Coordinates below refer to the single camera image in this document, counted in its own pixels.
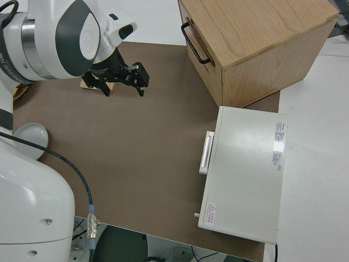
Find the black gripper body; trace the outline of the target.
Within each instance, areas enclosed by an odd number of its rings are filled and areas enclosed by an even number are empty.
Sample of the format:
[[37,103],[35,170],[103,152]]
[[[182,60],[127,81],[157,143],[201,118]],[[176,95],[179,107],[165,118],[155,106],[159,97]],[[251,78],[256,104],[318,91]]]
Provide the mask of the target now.
[[127,66],[119,49],[115,49],[107,59],[92,65],[88,71],[88,83],[96,84],[98,81],[95,77],[97,77],[106,80],[106,82],[129,84]]

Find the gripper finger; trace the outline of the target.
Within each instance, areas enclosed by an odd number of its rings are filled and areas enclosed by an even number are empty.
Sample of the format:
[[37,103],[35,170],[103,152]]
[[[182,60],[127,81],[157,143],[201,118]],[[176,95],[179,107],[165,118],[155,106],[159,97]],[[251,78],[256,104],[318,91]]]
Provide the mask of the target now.
[[141,62],[126,67],[126,83],[136,88],[140,97],[144,96],[145,89],[149,85],[149,75]]
[[86,72],[83,75],[83,89],[100,91],[107,97],[109,97],[111,93],[111,88],[106,80],[96,78],[91,72]]

